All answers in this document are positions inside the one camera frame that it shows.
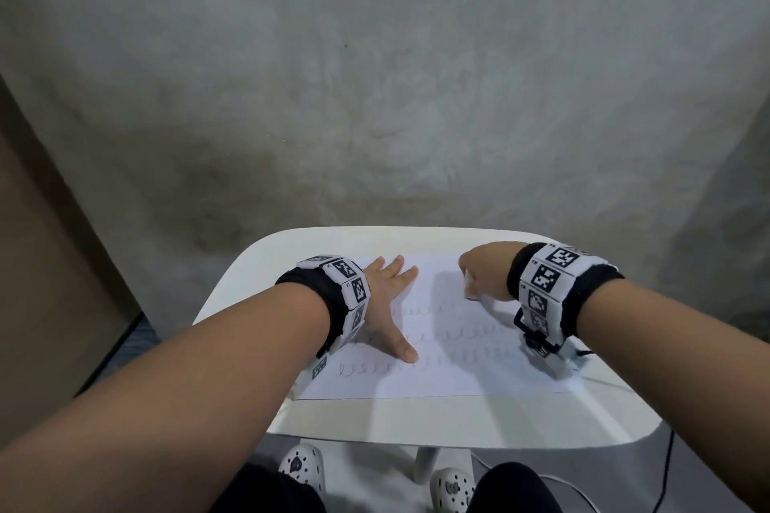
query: gray floor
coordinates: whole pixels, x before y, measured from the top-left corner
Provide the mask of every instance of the gray floor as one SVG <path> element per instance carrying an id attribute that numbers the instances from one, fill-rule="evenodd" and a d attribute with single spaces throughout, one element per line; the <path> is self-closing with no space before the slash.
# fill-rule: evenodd
<path id="1" fill-rule="evenodd" d="M 113 357 L 100 379 L 108 377 L 135 357 L 160 342 L 144 320 Z M 556 475 L 580 487 L 603 513 L 649 513 L 660 494 L 669 427 L 661 425 L 635 444 L 589 450 L 475 450 L 485 463 L 495 466 L 518 460 L 535 471 Z M 297 442 L 296 438 L 267 434 L 252 461 L 277 468 L 278 460 Z M 478 481 L 485 469 L 474 461 Z M 568 487 L 549 482 L 564 513 L 590 512 L 588 505 Z M 748 507 L 717 479 L 703 462 L 677 438 L 671 456 L 669 489 L 660 513 L 749 513 Z"/>

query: concrete wall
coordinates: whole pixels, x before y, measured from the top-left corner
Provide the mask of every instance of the concrete wall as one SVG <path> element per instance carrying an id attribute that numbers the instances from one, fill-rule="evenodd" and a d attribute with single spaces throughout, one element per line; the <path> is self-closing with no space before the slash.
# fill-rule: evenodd
<path id="1" fill-rule="evenodd" d="M 770 307 L 770 0 L 0 1 L 0 71 L 163 333 L 316 224 L 534 231 Z"/>

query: table leg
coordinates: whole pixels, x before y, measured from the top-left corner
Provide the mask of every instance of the table leg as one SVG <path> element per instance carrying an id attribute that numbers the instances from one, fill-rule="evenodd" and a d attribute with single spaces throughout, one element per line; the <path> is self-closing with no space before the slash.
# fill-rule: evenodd
<path id="1" fill-rule="evenodd" d="M 438 451 L 438 448 L 430 446 L 420 446 L 417 449 L 417 456 L 414 457 L 414 464 L 412 465 L 412 479 L 418 485 L 425 485 L 430 479 L 430 473 L 436 466 Z"/>

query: paper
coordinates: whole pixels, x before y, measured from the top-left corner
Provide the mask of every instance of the paper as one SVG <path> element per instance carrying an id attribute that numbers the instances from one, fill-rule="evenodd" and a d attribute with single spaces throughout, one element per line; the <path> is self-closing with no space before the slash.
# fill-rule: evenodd
<path id="1" fill-rule="evenodd" d="M 566 365 L 558 373 L 532 357 L 513 325 L 517 302 L 468 301 L 459 255 L 406 256 L 417 280 L 393 301 L 393 319 L 419 353 L 415 364 L 380 351 L 366 328 L 328 357 L 299 399 L 428 398 L 543 394 L 582 389 Z M 356 258 L 361 267 L 372 258 Z"/>

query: white plastic table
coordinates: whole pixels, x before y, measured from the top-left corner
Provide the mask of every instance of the white plastic table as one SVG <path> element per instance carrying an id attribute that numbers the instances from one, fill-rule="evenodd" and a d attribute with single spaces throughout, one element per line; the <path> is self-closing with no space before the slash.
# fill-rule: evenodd
<path id="1" fill-rule="evenodd" d="M 204 320 L 272 286 L 298 260 L 450 254 L 490 241 L 553 241 L 520 231 L 460 227 L 307 227 L 249 246 L 203 304 Z M 584 390 L 531 397 L 467 396 L 357 400 L 286 399 L 268 431 L 301 438 L 457 448 L 586 448 L 639 440 L 660 417 L 599 357 L 583 369 Z"/>

